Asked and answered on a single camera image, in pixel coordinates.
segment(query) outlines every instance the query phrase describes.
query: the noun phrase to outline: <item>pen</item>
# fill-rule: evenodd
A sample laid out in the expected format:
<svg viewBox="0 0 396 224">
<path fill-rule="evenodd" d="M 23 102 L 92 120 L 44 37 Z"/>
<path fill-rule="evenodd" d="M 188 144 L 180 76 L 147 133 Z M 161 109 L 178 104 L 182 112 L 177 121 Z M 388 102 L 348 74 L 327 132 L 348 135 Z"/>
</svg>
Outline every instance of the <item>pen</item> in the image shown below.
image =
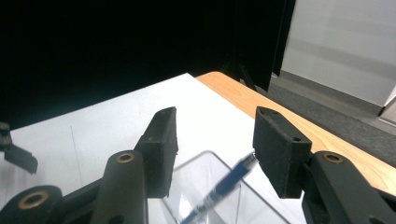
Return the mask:
<svg viewBox="0 0 396 224">
<path fill-rule="evenodd" d="M 236 184 L 253 168 L 257 160 L 254 153 L 250 153 L 228 173 L 220 182 L 205 196 L 202 204 L 196 206 L 189 215 L 181 221 L 181 224 L 192 223 L 200 216 L 218 204 L 224 197 L 226 197 Z"/>
</svg>

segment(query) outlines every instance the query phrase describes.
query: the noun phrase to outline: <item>transparent tray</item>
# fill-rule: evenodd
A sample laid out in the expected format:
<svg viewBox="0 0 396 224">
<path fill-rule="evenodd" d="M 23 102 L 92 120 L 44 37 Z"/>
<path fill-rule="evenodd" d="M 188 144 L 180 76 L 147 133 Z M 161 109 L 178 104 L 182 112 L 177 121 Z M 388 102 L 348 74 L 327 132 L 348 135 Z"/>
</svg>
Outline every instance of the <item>transparent tray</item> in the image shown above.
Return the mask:
<svg viewBox="0 0 396 224">
<path fill-rule="evenodd" d="M 205 151 L 178 166 L 172 179 L 169 197 L 162 199 L 167 223 L 180 223 L 192 208 L 202 203 L 206 194 L 230 172 L 215 153 Z M 288 223 L 245 181 L 197 223 Z"/>
</svg>

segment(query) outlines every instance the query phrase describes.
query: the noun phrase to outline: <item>wooden strip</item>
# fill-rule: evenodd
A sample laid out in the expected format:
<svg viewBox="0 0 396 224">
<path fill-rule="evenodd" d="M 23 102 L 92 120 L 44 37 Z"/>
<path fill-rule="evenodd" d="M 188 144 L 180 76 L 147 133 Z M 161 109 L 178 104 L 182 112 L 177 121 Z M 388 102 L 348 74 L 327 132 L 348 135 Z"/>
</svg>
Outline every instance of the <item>wooden strip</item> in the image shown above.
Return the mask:
<svg viewBox="0 0 396 224">
<path fill-rule="evenodd" d="M 312 152 L 329 150 L 349 158 L 374 188 L 396 195 L 396 169 L 392 166 L 222 73 L 212 72 L 199 76 L 197 79 L 252 118 L 255 118 L 258 105 L 278 111 L 311 139 Z"/>
</svg>

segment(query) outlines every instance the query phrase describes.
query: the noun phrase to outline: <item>white tabletop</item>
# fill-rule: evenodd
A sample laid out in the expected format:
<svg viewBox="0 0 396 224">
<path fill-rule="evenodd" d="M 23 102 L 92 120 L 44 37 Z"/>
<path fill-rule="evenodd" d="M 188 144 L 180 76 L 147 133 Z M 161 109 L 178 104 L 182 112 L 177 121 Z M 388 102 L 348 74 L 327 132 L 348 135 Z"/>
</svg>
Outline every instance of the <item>white tabletop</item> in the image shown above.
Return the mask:
<svg viewBox="0 0 396 224">
<path fill-rule="evenodd" d="M 175 167 L 204 150 L 218 154 L 229 166 L 253 151 L 254 119 L 189 74 L 11 132 L 13 143 L 31 151 L 37 173 L 29 175 L 0 160 L 0 207 L 16 194 L 38 185 L 53 185 L 66 195 L 101 178 L 107 159 L 134 149 L 153 115 L 177 108 Z M 305 223 L 301 200 L 280 200 L 260 166 L 245 178 L 291 223 Z M 149 211 L 161 209 L 148 201 Z M 149 212 L 150 223 L 162 223 Z"/>
</svg>

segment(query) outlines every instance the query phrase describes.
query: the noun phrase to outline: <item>table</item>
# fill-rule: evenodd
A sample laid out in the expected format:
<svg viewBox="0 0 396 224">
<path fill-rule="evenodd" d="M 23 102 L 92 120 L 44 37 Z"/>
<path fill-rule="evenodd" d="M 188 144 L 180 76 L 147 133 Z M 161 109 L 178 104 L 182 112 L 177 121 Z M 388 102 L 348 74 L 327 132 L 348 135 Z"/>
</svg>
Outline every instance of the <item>table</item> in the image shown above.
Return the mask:
<svg viewBox="0 0 396 224">
<path fill-rule="evenodd" d="M 276 109 L 290 119 L 314 142 L 313 150 L 344 148 L 339 138 L 221 73 L 198 78 L 184 74 L 12 131 L 14 144 L 33 152 L 38 169 L 36 175 L 29 175 L 0 160 L 0 207 L 33 186 L 54 185 L 65 195 L 102 177 L 108 157 L 133 149 L 155 112 L 169 106 L 177 108 L 179 152 L 175 166 L 204 150 L 215 152 L 233 166 L 253 150 L 253 111 L 257 105 Z M 392 175 L 389 170 L 390 180 L 383 177 L 384 183 L 392 183 Z M 245 180 L 285 219 L 304 223 L 301 199 L 278 199 L 259 166 Z M 159 200 L 148 200 L 148 207 L 150 223 L 164 223 L 158 212 Z"/>
</svg>

